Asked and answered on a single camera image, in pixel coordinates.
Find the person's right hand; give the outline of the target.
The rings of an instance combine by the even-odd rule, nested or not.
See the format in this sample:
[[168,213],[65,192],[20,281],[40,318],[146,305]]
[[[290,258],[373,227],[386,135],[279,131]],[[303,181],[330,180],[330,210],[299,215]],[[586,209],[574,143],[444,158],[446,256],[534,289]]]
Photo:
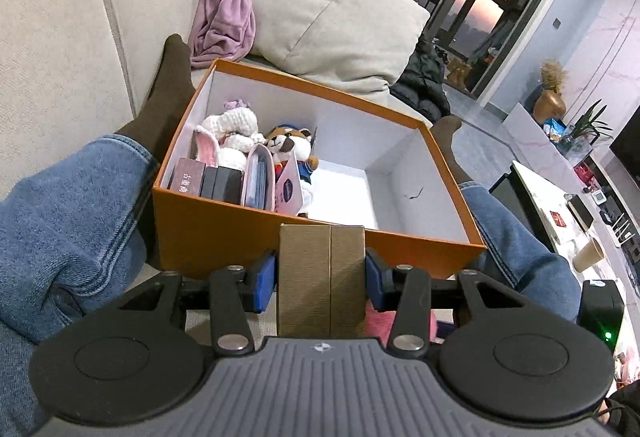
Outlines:
[[623,407],[611,407],[601,410],[597,414],[597,419],[604,425],[611,426],[612,428],[618,428],[618,425],[620,425],[620,420],[622,419],[623,412]]

